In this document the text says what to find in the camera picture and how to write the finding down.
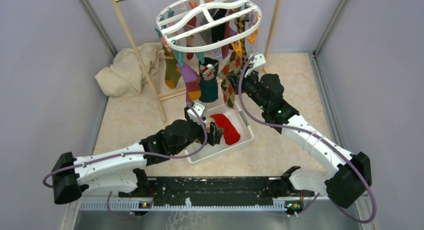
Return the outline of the red sock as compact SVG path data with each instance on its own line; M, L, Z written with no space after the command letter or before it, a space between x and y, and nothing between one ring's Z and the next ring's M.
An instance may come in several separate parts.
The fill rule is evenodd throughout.
M234 145L239 142L241 135L224 114L214 114L211 118L215 121L219 128L223 129L223 136L227 145Z

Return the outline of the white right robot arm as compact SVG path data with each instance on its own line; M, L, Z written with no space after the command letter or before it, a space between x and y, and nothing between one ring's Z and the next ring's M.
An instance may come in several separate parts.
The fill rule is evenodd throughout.
M253 71L248 76L227 76L236 94L246 94L262 110L262 120L257 123L272 127L317 160L324 171L313 171L297 166L290 168L282 177L282 191L288 196L300 190L313 191L329 197L337 206L350 207L360 196L368 193L371 202L376 200L370 189L372 185L369 157L338 146L314 129L299 111L283 99L284 87L277 74L259 77Z

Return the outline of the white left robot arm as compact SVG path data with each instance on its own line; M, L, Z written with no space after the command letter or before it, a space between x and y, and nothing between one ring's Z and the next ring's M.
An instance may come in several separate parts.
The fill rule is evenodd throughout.
M176 120L165 129L123 149L109 153L75 157L62 154L49 177L55 204L66 204L84 195L117 192L119 197L143 197L150 190L144 167L177 159L189 145L205 142L217 145L223 128L215 122L206 128L192 120Z

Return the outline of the white oval clip hanger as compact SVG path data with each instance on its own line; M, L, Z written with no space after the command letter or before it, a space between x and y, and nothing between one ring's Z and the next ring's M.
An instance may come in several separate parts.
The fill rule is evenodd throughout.
M182 45L187 37L246 16L250 17L249 28L242 33L204 46ZM253 39L262 23L262 16L259 6L250 0L179 0L163 9L155 22L159 34L173 50L200 53L212 51L242 39Z

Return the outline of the white plastic basket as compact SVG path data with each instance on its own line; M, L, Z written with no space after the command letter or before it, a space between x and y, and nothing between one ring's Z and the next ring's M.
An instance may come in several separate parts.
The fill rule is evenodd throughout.
M238 103L233 109L225 104L215 106L208 109L205 116L210 123L217 120L216 124L223 129L223 134L217 144L206 145L199 153L189 157L188 161L192 164L205 163L246 147L255 137Z

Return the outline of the brown beige argyle sock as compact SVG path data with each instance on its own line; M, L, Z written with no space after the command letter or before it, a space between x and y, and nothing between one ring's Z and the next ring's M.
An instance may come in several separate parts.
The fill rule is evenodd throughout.
M238 81L236 77L239 75L247 59L247 53L239 56L236 52L232 52L226 65L218 74L222 78L220 86L224 103L230 109L233 109L235 106L236 85Z

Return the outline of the dark teal sock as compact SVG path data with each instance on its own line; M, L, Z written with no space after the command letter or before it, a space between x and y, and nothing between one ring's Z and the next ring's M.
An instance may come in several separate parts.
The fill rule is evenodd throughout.
M211 103L219 98L217 76L219 72L219 61L205 57L204 63L199 63L200 90L199 100L204 103Z

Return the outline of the beige crumpled cloth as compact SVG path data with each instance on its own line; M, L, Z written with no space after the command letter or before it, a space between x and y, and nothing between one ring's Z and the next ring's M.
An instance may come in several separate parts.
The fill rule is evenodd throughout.
M137 47L150 77L166 69L165 51L162 43L144 43ZM115 56L113 63L96 75L102 92L109 97L137 96L148 82L131 48L124 48Z

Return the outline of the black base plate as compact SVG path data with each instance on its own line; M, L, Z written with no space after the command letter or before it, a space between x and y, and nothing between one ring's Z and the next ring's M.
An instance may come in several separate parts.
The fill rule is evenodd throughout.
M265 206L279 197L313 196L312 191L295 190L281 177L150 177L122 198L153 198L155 206L184 205L189 198L194 206Z

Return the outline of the aluminium front rail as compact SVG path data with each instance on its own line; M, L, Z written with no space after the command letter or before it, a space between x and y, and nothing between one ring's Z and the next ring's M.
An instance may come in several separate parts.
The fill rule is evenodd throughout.
M350 207L371 185L371 178L347 170L328 177L320 171L292 167L279 177L148 177L142 169L118 175L96 177L82 183L78 174L57 180L56 204L73 202L83 194L117 192L119 197L152 198L157 206L180 206L189 198L194 206L269 206L274 199L288 196L327 195L342 208Z

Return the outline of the wooden drying rack frame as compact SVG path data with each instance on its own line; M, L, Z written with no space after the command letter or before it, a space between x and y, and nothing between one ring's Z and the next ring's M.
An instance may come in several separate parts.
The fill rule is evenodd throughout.
M118 5L118 2L122 2L122 1L126 1L126 0L110 0L110 1L111 1L112 6L113 6L113 8L114 8L114 10L115 10L115 12L116 12L116 14L118 16L119 21L120 21L120 23L121 23L121 25L122 25L122 27L124 29L125 34L127 35L127 38L129 40L129 43L130 43L132 49L135 51L135 55L137 57L139 67L141 68L142 72L144 74L146 74L147 79L148 79L148 84L149 84L150 88L153 90L154 95L156 96L158 110L160 112L162 121L163 121L163 123L166 123L167 122L167 118L166 118L165 112L163 110L162 101L164 101L166 99L169 99L169 98L172 98L172 97L175 97L175 96L178 96L178 95L181 95L182 93L184 93L186 91L185 90L175 91L175 93L171 93L171 94L168 94L168 95L167 94L160 95L158 93L156 83L155 83L154 80L151 79L151 77L147 73L145 64L144 64L144 62L143 62L143 60L142 60L142 58L141 58L141 56L140 56L140 54L139 54L139 52L137 50L137 45L136 45L136 43L134 41L133 34L131 33L131 31L129 29L129 26L128 26L126 20L125 20L125 17L123 16L123 13L122 13L119 5ZM277 20L277 18L279 16L282 2L283 2L283 0L275 0L272 21L271 21L271 25L270 25L270 29L269 29L269 33L268 33L268 37L267 37L267 42L266 42L266 46L265 46L265 51L264 51L264 55L265 56L268 55L268 53L270 51L270 47L272 45L271 43L272 43L272 39L273 39L273 36L274 36L274 30L275 30L275 27L276 27L276 20ZM256 35L257 34L254 35L254 38L253 39L250 39L250 40L249 39L246 39L246 40L248 40L251 44L255 44L254 43L254 39L255 39L255 36ZM230 43L230 44L233 45L233 48L236 50L236 52L239 54L239 56L241 56L241 45L240 45L240 42L241 41ZM184 52L177 51L177 56L180 56L180 58L179 58L179 64L180 65L183 65L184 64L184 62L183 62L184 61L184 58L183 58L184 55L183 55L183 53ZM198 60L202 60L202 62L204 62L203 61L203 59L204 59L203 58L203 54L204 54L204 52L195 53L195 55L197 56Z

